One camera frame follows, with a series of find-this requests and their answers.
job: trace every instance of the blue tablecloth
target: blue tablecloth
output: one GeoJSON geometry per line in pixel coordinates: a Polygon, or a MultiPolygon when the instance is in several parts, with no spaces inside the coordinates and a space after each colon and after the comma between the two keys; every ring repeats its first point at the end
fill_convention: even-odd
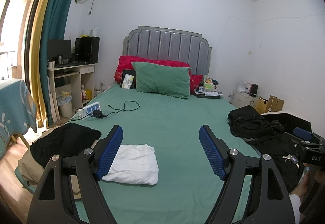
{"type": "Polygon", "coordinates": [[[0,81],[0,159],[13,134],[37,132],[36,105],[22,79],[0,81]]]}

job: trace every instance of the green pillow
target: green pillow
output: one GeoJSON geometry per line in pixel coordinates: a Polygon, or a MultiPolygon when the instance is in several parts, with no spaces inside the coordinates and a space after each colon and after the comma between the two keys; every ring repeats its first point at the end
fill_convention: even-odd
{"type": "Polygon", "coordinates": [[[136,72],[137,91],[190,98],[190,68],[148,62],[133,62],[132,65],[136,72]]]}

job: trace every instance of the silver screw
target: silver screw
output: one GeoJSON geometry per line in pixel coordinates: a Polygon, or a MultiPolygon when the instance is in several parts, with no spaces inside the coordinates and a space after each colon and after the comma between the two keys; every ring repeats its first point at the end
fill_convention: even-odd
{"type": "Polygon", "coordinates": [[[230,149],[229,150],[229,153],[232,154],[232,155],[237,155],[238,154],[238,150],[236,150],[236,149],[230,149]]]}
{"type": "Polygon", "coordinates": [[[54,154],[51,159],[53,161],[57,161],[59,158],[60,158],[60,156],[58,154],[54,154]]]}
{"type": "Polygon", "coordinates": [[[268,154],[264,154],[263,158],[264,158],[264,160],[267,160],[267,161],[271,160],[271,156],[268,154]]]}
{"type": "Polygon", "coordinates": [[[86,154],[86,155],[92,154],[93,153],[93,149],[91,149],[91,148],[85,149],[83,151],[83,153],[86,154]]]}

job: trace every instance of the white mug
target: white mug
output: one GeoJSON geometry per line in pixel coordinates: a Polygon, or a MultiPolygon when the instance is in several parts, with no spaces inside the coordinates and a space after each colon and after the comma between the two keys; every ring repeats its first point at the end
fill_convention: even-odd
{"type": "Polygon", "coordinates": [[[53,62],[48,62],[48,68],[49,69],[54,68],[54,61],[53,62]]]}

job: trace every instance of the teal curtain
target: teal curtain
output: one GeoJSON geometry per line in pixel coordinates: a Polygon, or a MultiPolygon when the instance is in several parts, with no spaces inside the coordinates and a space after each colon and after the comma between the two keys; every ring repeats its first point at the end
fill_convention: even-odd
{"type": "Polygon", "coordinates": [[[48,91],[47,48],[48,39],[63,39],[72,0],[49,0],[45,11],[40,45],[40,79],[48,125],[53,124],[48,91]]]}

